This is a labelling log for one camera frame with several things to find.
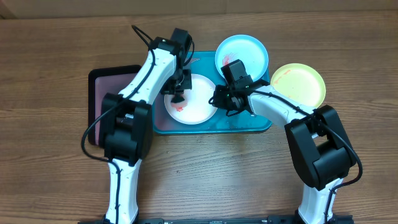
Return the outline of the white plastic plate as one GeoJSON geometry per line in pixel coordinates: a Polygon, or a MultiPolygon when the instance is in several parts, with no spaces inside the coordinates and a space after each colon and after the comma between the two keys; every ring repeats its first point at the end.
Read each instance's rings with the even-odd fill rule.
{"type": "Polygon", "coordinates": [[[167,112],[174,120],[183,124],[200,124],[209,120],[217,108],[209,104],[213,96],[215,84],[207,77],[192,74],[192,89],[185,90],[181,103],[172,103],[173,95],[164,96],[167,112]]]}

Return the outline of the black rectangular tray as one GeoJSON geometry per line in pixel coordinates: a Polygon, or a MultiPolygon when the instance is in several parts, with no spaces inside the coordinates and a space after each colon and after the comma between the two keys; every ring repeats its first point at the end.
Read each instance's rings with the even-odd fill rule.
{"type": "Polygon", "coordinates": [[[107,93],[117,95],[133,80],[140,65],[99,68],[88,75],[88,125],[95,121],[102,112],[102,101],[107,93]]]}

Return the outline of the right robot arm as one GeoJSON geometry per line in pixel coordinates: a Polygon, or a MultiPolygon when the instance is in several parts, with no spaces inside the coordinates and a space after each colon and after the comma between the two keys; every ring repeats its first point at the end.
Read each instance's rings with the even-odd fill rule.
{"type": "Polygon", "coordinates": [[[217,85],[210,105],[227,116],[248,111],[283,128],[296,173],[304,183],[302,202],[289,223],[352,223],[333,214],[336,191],[357,182],[363,165],[340,117],[329,105],[319,109],[298,103],[264,80],[253,81],[241,60],[221,68],[225,85],[217,85]]]}

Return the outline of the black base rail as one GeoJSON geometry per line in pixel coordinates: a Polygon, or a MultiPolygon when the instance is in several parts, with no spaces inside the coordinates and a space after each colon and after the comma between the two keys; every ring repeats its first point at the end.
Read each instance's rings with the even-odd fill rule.
{"type": "MultiPolygon", "coordinates": [[[[95,220],[90,222],[78,222],[79,224],[109,224],[109,220],[95,220]]],[[[187,220],[164,220],[162,218],[140,219],[134,221],[136,224],[299,224],[299,215],[270,215],[267,218],[219,218],[219,219],[187,219],[187,220]]],[[[352,215],[333,215],[328,223],[332,224],[354,224],[352,215]]]]}

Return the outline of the light blue plastic plate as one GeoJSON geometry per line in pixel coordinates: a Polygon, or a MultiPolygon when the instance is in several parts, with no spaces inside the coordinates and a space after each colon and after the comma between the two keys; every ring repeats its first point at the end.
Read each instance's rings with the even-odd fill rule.
{"type": "Polygon", "coordinates": [[[215,53],[215,65],[218,73],[224,77],[221,67],[235,60],[240,60],[246,73],[254,81],[259,79],[270,81],[269,55],[264,45],[255,37],[238,34],[228,37],[218,46],[215,53]]]}

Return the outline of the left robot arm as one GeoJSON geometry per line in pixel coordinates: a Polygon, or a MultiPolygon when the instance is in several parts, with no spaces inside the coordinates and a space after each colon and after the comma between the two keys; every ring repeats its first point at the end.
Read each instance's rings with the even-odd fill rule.
{"type": "Polygon", "coordinates": [[[104,96],[98,118],[98,144],[110,172],[105,223],[135,223],[138,219],[139,169],[152,144],[152,105],[157,95],[173,95],[172,100],[181,103],[184,91],[192,89],[186,65],[194,43],[188,31],[176,28],[171,38],[152,40],[139,28],[133,29],[148,46],[148,56],[130,84],[118,94],[104,96]]]}

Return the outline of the green and orange sponge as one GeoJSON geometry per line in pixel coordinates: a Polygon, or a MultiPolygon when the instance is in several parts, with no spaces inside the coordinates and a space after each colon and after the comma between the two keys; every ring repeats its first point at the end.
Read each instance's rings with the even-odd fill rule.
{"type": "Polygon", "coordinates": [[[175,94],[170,102],[173,104],[179,104],[179,103],[183,103],[185,101],[184,95],[183,94],[175,94]]]}

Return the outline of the teal plastic tray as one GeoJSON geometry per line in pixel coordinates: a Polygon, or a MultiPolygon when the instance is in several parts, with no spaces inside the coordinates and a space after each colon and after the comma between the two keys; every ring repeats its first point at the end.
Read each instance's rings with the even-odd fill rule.
{"type": "MultiPolygon", "coordinates": [[[[215,66],[214,51],[198,51],[193,54],[190,64],[192,73],[209,78],[214,84],[224,84],[215,66]]],[[[263,116],[252,116],[244,111],[227,117],[226,110],[218,109],[207,121],[200,124],[183,124],[174,120],[167,112],[164,95],[159,94],[152,110],[154,131],[159,134],[208,134],[208,133],[241,133],[263,132],[269,129],[272,122],[263,116]]]]}

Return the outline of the yellow-green plastic plate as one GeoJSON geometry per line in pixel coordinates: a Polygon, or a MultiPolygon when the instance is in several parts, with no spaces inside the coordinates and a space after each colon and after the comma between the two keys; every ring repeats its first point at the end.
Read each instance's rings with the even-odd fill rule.
{"type": "Polygon", "coordinates": [[[278,68],[271,85],[284,96],[306,106],[318,108],[326,96],[326,85],[322,76],[312,67],[301,63],[290,63],[278,68]]]}

